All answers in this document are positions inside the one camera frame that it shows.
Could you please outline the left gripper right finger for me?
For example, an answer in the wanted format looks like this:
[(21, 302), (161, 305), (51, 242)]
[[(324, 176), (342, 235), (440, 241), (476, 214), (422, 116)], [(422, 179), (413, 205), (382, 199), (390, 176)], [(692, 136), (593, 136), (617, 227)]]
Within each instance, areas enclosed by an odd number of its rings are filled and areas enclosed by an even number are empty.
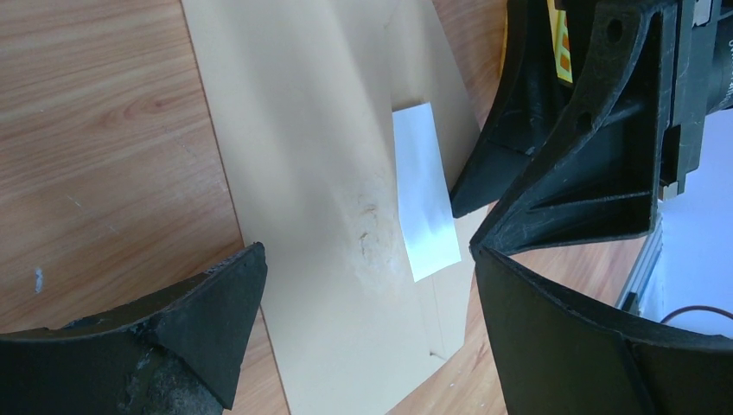
[(475, 265), (509, 413), (731, 413), (730, 338), (634, 316), (492, 249)]

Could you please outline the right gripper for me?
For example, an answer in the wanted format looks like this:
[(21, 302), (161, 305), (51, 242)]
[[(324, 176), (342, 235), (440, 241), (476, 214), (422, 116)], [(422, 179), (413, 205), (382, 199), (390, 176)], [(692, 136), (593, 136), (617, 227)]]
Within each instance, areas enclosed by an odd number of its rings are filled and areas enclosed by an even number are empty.
[(472, 253), (649, 233), (659, 180), (662, 201), (683, 194), (705, 118), (732, 108), (731, 1), (582, 1), (568, 23), (570, 97)]

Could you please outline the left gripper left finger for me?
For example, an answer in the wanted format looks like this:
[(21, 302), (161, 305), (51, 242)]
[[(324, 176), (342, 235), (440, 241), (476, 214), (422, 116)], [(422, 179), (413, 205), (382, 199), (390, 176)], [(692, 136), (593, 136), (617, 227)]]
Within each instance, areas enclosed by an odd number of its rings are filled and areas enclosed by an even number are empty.
[(255, 243), (191, 278), (59, 329), (1, 337), (4, 414), (221, 414), (264, 293)]

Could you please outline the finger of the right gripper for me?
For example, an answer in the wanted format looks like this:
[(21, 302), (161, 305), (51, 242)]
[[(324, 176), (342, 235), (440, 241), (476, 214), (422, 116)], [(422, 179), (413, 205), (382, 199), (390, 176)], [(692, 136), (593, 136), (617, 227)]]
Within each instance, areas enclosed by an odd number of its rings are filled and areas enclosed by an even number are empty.
[(501, 198), (544, 145), (565, 104), (547, 3), (508, 2), (500, 83), (476, 145), (449, 192), (454, 218)]

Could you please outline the letter paper sheet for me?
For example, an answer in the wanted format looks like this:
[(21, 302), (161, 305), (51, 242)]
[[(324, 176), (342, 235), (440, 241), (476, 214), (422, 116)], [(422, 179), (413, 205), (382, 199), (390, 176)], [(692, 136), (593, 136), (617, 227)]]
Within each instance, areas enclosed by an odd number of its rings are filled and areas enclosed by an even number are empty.
[(430, 103), (392, 114), (398, 220), (413, 279), (461, 261)]

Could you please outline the yellow toy window brick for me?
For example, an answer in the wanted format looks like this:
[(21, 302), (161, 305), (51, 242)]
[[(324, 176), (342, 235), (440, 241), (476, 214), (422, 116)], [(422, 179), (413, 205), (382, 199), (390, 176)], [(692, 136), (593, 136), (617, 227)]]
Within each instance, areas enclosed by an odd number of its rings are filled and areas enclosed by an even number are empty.
[(566, 11), (557, 9), (553, 0), (547, 1), (547, 8), (551, 24), (551, 38), (556, 73), (562, 82), (572, 85), (573, 77), (570, 56), (570, 38)]

